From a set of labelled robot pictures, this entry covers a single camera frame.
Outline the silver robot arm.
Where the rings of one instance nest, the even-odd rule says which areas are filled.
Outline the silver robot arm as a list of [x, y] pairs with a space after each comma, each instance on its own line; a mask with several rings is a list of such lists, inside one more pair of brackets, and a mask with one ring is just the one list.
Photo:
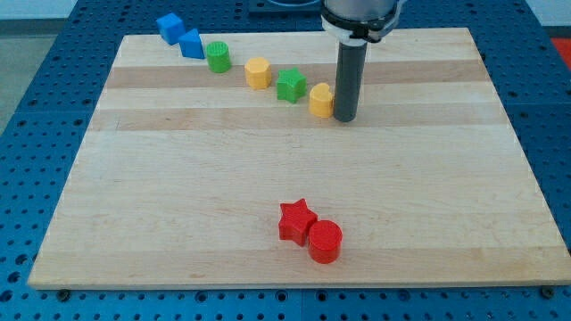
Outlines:
[[341, 44], [379, 43], [398, 24], [406, 0], [323, 0], [323, 29]]

